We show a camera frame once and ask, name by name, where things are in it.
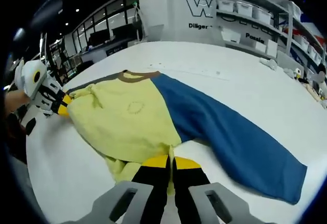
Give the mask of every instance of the person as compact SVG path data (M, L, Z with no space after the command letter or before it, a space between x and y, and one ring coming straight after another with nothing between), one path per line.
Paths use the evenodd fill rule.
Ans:
M15 90L6 93L4 102L9 153L25 164L27 164L26 131L13 112L29 101L30 98L23 91Z

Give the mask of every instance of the white robotic hand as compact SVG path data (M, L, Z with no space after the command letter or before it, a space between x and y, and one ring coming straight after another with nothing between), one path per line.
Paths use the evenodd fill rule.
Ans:
M31 103L51 114L68 116L67 105L71 98L62 91L60 84L46 72L41 60L22 60L15 71L15 84L30 97Z

